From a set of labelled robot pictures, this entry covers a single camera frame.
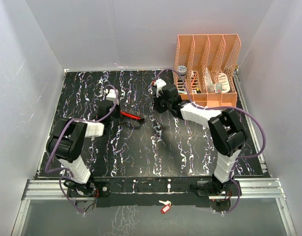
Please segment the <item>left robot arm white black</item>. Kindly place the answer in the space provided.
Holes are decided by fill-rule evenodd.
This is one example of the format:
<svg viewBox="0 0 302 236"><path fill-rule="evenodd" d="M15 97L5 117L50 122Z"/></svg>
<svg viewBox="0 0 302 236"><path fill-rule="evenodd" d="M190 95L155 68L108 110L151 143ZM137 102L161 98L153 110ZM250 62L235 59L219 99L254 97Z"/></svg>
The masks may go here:
<svg viewBox="0 0 302 236"><path fill-rule="evenodd" d="M81 152L86 138L104 135L106 127L114 118L119 117L119 105L104 100L98 106L94 121L60 118L48 139L46 150L54 154L69 174L64 185L82 196L94 194L96 186L91 171L85 165Z"/></svg>

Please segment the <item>red handled key organizer plate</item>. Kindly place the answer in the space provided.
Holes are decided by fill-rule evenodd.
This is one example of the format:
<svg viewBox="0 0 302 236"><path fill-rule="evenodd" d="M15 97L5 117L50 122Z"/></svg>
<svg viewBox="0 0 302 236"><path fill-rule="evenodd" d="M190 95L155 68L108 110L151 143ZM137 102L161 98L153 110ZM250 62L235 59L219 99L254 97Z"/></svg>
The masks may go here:
<svg viewBox="0 0 302 236"><path fill-rule="evenodd" d="M134 121L138 122L139 124L143 124L146 122L146 118L144 115L137 113L137 112L133 112L133 111L120 110L120 116L122 118L134 120Z"/></svg>

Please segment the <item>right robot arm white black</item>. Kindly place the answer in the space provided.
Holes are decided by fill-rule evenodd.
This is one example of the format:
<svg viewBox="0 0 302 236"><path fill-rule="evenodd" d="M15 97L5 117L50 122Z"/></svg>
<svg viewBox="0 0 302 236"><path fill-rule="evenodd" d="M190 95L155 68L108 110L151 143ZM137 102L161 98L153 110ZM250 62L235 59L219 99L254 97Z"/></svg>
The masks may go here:
<svg viewBox="0 0 302 236"><path fill-rule="evenodd" d="M156 94L153 108L158 113L169 111L174 117L192 121L210 130L213 145L218 152L217 165L212 180L203 185L209 194L224 195L230 190L234 176L234 165L247 140L247 133L241 125L237 113L232 109L209 110L194 106L183 100L174 84L153 82Z"/></svg>

